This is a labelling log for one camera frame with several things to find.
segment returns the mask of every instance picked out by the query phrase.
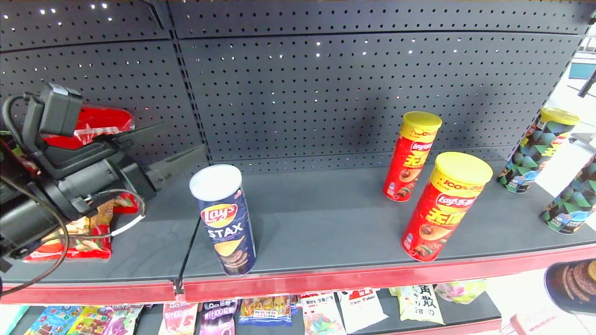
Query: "patterned chip can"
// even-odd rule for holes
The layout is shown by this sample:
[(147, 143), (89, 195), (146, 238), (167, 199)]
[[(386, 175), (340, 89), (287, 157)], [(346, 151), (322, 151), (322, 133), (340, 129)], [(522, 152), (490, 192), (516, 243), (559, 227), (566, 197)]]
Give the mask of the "patterned chip can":
[(209, 166), (190, 179), (189, 187), (223, 271), (231, 276), (249, 273), (256, 252), (240, 170)]
[(525, 193), (578, 122), (579, 118), (568, 111), (540, 109), (497, 182), (508, 191)]
[(394, 201), (408, 201), (429, 155), (441, 119), (425, 111), (404, 114), (383, 191)]
[(548, 228), (569, 235), (581, 228), (595, 211), (596, 161), (592, 156), (539, 217)]
[(437, 258), (493, 175), (486, 162), (469, 154), (442, 153), (434, 163), (402, 237), (404, 251), (422, 262)]

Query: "white lid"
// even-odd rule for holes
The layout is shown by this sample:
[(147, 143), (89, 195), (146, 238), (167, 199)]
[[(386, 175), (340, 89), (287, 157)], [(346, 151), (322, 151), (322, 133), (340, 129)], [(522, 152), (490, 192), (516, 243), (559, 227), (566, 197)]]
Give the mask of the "white lid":
[(197, 172), (188, 183), (193, 197), (217, 201), (234, 194), (242, 184), (242, 173), (227, 164), (213, 165)]

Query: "pegboard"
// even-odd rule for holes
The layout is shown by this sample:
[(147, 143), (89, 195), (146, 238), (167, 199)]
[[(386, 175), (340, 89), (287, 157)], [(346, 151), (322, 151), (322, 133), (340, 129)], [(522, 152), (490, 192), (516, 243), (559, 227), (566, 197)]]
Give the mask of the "pegboard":
[(1, 1), (0, 51), (165, 39), (141, 1)]
[[(137, 128), (168, 128), (133, 149), (147, 164), (201, 144), (197, 123), (170, 41), (116, 42), (5, 52), (0, 57), (0, 100), (54, 82), (79, 91), (84, 103), (134, 115)], [(23, 120), (18, 102), (15, 121)]]
[(390, 153), (411, 110), (443, 119), (435, 149), (514, 146), (580, 40), (426, 32), (193, 39), (181, 47), (219, 161)]
[(583, 35), (594, 1), (175, 1), (180, 38), (491, 30)]

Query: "blue chip can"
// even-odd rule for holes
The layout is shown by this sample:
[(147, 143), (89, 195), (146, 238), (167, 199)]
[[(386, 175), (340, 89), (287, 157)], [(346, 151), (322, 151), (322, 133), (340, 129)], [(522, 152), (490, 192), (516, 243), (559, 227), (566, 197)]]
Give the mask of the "blue chip can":
[(209, 166), (191, 178), (189, 187), (223, 271), (231, 276), (249, 273), (256, 253), (240, 170)]

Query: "red chip can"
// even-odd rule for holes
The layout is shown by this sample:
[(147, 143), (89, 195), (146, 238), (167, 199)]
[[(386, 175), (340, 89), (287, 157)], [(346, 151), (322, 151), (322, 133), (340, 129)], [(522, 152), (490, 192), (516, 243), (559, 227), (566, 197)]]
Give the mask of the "red chip can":
[(438, 155), (403, 234), (404, 251), (415, 260), (435, 260), (492, 174), (486, 162), (472, 155)]
[(404, 114), (383, 187), (387, 198), (399, 202), (409, 200), (442, 123), (438, 116), (425, 111)]

